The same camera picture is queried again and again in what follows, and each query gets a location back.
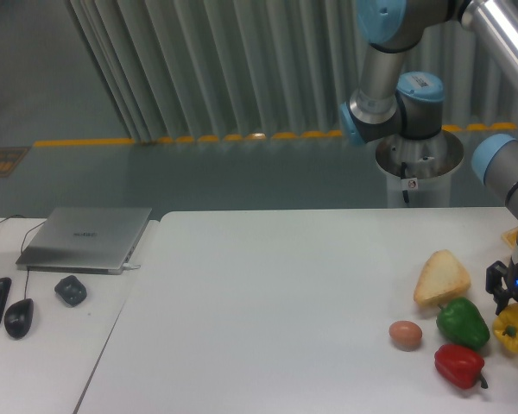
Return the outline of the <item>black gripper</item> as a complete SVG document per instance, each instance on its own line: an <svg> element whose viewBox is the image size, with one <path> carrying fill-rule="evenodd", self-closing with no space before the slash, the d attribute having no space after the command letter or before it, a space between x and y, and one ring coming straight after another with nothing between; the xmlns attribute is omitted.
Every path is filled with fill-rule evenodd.
<svg viewBox="0 0 518 414"><path fill-rule="evenodd" d="M497 315L511 300L518 303L518 262L510 260L508 265L505 265L498 260L489 266L486 269L485 291L493 296Z"/></svg>

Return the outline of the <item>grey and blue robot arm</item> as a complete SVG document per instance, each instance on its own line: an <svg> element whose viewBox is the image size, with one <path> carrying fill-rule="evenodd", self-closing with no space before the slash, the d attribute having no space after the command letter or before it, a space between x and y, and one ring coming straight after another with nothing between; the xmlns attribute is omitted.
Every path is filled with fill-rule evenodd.
<svg viewBox="0 0 518 414"><path fill-rule="evenodd" d="M358 87L340 106L350 141L376 143L391 207L446 207L464 159L445 122L515 106L518 9L511 1L361 1L368 46Z"/></svg>

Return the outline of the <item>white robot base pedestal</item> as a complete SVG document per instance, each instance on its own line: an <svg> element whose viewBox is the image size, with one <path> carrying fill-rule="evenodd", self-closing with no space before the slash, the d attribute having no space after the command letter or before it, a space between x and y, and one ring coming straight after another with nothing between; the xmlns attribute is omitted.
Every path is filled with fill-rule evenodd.
<svg viewBox="0 0 518 414"><path fill-rule="evenodd" d="M399 135L376 147L376 164L386 179L389 208L446 208L452 175L464 159L464 147L454 134L441 130L425 140Z"/></svg>

